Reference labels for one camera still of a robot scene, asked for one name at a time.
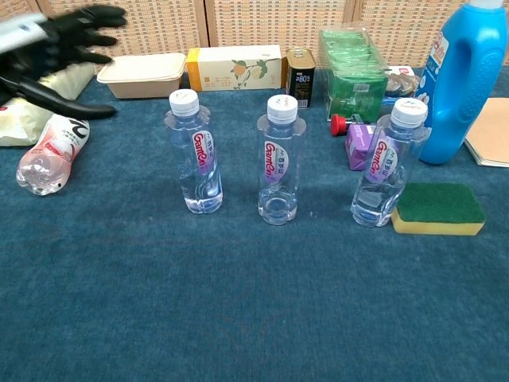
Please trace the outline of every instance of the small tin can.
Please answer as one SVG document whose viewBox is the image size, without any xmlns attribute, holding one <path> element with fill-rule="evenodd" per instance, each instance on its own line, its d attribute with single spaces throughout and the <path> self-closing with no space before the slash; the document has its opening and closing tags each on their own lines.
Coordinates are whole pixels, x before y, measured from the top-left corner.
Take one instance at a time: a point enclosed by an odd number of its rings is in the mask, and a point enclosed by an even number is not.
<svg viewBox="0 0 509 382">
<path fill-rule="evenodd" d="M 286 94 L 295 97 L 300 109 L 311 106 L 311 92 L 315 75 L 315 59 L 309 49 L 288 49 L 288 76 Z"/>
</svg>

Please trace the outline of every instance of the white cap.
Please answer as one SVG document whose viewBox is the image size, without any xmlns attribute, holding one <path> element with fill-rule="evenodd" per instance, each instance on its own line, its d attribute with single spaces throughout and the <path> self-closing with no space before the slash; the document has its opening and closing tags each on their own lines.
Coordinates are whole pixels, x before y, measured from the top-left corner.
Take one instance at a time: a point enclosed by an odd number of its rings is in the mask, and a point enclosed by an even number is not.
<svg viewBox="0 0 509 382">
<path fill-rule="evenodd" d="M 486 10 L 494 10 L 502 6 L 503 0 L 470 0 L 471 6 L 477 8 L 485 8 Z"/>
<path fill-rule="evenodd" d="M 396 101 L 390 120 L 402 127 L 421 126 L 428 116 L 428 106 L 416 98 L 401 98 Z"/>
<path fill-rule="evenodd" d="M 198 95 L 192 89 L 179 89 L 169 95 L 169 106 L 173 115 L 189 117 L 200 110 Z"/>
<path fill-rule="evenodd" d="M 297 106 L 291 95 L 273 95 L 267 101 L 267 118 L 278 125 L 292 123 L 297 119 Z"/>
</svg>

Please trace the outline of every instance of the yellow sponge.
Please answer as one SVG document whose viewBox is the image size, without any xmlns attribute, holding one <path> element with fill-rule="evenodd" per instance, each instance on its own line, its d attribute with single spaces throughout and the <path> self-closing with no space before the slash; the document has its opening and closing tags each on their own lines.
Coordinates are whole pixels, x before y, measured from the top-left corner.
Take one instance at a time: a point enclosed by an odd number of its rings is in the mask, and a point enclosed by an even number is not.
<svg viewBox="0 0 509 382">
<path fill-rule="evenodd" d="M 398 233 L 474 236 L 486 216 L 466 185 L 409 183 L 392 214 Z"/>
</svg>

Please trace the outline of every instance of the plastic water bottle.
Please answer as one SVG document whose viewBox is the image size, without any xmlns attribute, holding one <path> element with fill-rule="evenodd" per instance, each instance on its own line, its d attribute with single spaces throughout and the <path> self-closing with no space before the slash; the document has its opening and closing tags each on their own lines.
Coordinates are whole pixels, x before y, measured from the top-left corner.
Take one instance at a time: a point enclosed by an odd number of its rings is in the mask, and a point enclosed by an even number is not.
<svg viewBox="0 0 509 382">
<path fill-rule="evenodd" d="M 269 224 L 282 225 L 297 213 L 305 128 L 291 95 L 271 97 L 258 119 L 258 212 Z"/>
<path fill-rule="evenodd" d="M 39 141 L 21 158 L 17 183 L 36 195 L 55 193 L 64 187 L 71 174 L 72 161 L 89 134 L 87 121 L 53 115 Z"/>
<path fill-rule="evenodd" d="M 191 89 L 170 94 L 169 104 L 165 124 L 185 204 L 193 213 L 215 212 L 223 203 L 223 188 L 210 111 L 200 106 L 198 95 Z"/>
<path fill-rule="evenodd" d="M 377 122 L 352 202 L 355 221 L 367 227 L 387 224 L 405 189 L 430 129 L 424 127 L 428 107 L 418 99 L 396 101 L 390 115 Z"/>
</svg>

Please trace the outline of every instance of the notebook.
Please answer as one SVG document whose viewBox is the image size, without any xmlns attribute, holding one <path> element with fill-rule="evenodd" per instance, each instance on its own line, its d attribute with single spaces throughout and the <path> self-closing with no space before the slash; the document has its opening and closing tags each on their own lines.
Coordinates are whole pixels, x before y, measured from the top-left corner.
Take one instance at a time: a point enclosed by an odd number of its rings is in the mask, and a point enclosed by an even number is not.
<svg viewBox="0 0 509 382">
<path fill-rule="evenodd" d="M 480 166 L 509 167 L 509 98 L 488 98 L 465 139 Z"/>
</svg>

